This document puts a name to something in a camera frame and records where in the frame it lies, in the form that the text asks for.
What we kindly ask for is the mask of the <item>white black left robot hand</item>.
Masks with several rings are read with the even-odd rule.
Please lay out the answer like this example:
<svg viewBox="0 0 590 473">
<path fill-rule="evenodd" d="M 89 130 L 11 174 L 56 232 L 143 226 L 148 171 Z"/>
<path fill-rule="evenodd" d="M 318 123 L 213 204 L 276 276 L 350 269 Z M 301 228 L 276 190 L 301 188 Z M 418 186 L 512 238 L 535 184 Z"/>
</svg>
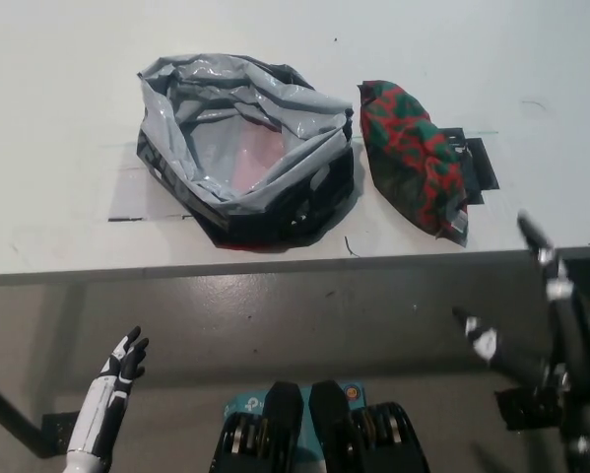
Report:
<svg viewBox="0 0 590 473">
<path fill-rule="evenodd" d="M 148 338 L 134 327 L 92 381 L 67 448 L 67 472 L 107 472 L 134 382 L 145 373 Z"/>
</svg>

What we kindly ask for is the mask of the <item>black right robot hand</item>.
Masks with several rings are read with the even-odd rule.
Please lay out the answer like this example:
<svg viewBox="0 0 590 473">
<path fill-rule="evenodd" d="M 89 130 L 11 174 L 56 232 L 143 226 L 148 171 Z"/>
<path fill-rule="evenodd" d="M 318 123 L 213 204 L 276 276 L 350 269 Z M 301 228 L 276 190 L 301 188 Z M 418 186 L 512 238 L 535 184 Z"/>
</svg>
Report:
<svg viewBox="0 0 590 473">
<path fill-rule="evenodd" d="M 527 214 L 518 215 L 517 226 L 542 278 L 550 354 L 534 356 L 462 307 L 452 313 L 473 352 L 517 384 L 495 396 L 507 429 L 556 428 L 568 471 L 590 472 L 590 321 L 553 244 Z"/>
</svg>

